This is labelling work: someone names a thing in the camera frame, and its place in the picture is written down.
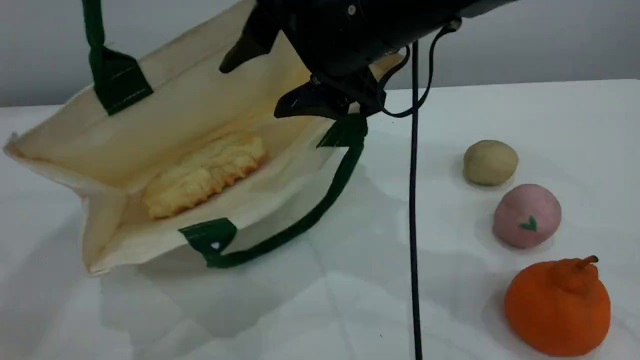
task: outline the pink ball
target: pink ball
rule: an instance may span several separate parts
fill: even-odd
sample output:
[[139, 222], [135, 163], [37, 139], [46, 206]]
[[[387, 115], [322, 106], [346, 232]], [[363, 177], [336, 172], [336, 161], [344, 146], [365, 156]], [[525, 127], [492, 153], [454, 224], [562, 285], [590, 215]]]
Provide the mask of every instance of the pink ball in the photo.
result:
[[547, 241], [560, 226], [562, 207], [549, 190], [524, 184], [508, 192], [493, 214], [493, 233], [502, 241], [528, 249]]

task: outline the clay ball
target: clay ball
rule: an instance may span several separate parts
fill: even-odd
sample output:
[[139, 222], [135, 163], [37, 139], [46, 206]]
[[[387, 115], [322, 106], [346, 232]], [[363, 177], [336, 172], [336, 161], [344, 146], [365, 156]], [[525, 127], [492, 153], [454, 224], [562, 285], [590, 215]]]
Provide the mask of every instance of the clay ball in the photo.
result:
[[496, 140], [482, 140], [465, 152], [464, 176], [467, 181], [484, 186], [506, 183], [518, 167], [518, 154], [509, 145]]
[[493, 214], [493, 233], [519, 249], [547, 241], [560, 226], [562, 207], [540, 185], [520, 185], [508, 192]]

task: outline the orange stem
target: orange stem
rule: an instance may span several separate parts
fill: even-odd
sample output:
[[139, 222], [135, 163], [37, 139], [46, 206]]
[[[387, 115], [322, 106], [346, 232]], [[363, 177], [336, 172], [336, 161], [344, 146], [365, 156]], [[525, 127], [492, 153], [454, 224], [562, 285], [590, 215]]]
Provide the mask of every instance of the orange stem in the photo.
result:
[[578, 266], [578, 269], [583, 269], [585, 266], [591, 263], [597, 263], [597, 262], [598, 262], [598, 257], [595, 255], [591, 255], [588, 258], [582, 259], [577, 266]]

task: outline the toy orange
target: toy orange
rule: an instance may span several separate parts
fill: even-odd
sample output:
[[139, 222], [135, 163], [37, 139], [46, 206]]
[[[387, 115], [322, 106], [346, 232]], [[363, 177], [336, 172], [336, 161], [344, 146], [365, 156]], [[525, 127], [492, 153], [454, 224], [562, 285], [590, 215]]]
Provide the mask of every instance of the toy orange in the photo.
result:
[[581, 356], [609, 331], [611, 301], [598, 279], [598, 258], [536, 263], [511, 281], [504, 310], [511, 328], [550, 356]]

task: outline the gray wall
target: gray wall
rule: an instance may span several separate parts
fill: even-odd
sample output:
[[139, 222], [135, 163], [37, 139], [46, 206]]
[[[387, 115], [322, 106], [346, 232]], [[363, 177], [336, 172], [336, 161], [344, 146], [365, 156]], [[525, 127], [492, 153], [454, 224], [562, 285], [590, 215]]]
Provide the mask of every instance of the gray wall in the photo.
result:
[[[140, 57], [235, 0], [103, 1], [108, 44]], [[422, 41], [422, 84], [427, 50]], [[0, 0], [0, 106], [57, 104], [91, 82], [80, 0]], [[436, 86], [640, 78], [640, 0], [520, 0], [465, 21]], [[408, 88], [403, 71], [389, 88]]]

